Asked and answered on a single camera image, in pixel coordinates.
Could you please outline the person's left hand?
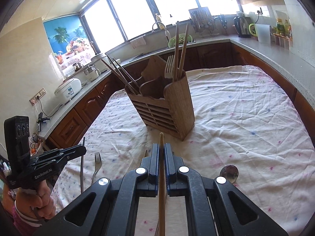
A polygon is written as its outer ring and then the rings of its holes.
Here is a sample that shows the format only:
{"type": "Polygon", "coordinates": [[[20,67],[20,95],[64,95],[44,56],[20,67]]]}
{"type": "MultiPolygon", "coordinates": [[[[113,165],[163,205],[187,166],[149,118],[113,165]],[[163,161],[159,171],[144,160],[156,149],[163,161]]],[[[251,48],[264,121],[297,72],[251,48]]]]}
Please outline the person's left hand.
{"type": "Polygon", "coordinates": [[[56,207],[51,198],[51,189],[46,180],[40,182],[36,194],[25,193],[21,188],[16,194],[16,207],[23,215],[37,218],[34,210],[37,210],[38,216],[44,219],[51,219],[56,214],[56,207]]]}

